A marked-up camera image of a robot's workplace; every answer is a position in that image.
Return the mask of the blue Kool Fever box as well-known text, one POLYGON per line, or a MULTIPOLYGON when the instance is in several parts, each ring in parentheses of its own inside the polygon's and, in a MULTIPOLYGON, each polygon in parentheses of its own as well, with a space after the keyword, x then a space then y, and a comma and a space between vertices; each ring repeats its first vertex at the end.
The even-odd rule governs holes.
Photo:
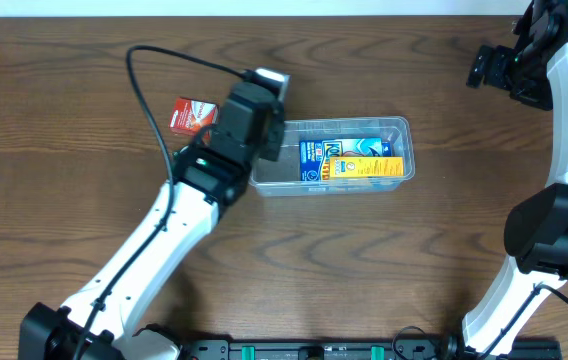
POLYGON ((331 157, 390 157, 389 142, 381 138, 340 138, 302 140, 299 142, 300 179, 322 181, 329 179, 331 157))

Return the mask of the yellow medicine box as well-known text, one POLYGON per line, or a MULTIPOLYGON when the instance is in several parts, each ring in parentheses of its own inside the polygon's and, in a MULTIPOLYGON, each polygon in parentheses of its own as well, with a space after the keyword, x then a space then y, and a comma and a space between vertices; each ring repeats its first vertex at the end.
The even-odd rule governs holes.
POLYGON ((404 161, 401 157, 333 157, 327 175, 329 179, 401 177, 404 161))

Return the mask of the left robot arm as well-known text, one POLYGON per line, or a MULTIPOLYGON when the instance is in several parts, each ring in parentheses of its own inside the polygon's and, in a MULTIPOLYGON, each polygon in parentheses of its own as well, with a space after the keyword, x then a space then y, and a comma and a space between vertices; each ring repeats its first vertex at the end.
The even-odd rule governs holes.
POLYGON ((274 161, 284 133, 286 75, 256 71, 233 86, 209 141, 177 153, 145 218, 109 262, 54 310, 36 304, 20 325, 21 359, 177 359, 181 347, 138 324, 190 250, 242 196, 252 164, 274 161))

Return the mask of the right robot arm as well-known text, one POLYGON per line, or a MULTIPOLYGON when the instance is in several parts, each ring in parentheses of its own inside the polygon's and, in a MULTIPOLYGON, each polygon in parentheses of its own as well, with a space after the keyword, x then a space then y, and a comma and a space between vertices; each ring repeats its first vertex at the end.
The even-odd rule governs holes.
POLYGON ((467 86, 493 86, 553 114, 550 170, 543 190, 509 213, 507 256, 461 331, 441 344, 441 359, 558 359, 550 341, 520 341, 519 331, 550 295, 568 305, 568 0, 533 0, 513 28, 512 48, 481 46, 467 86))

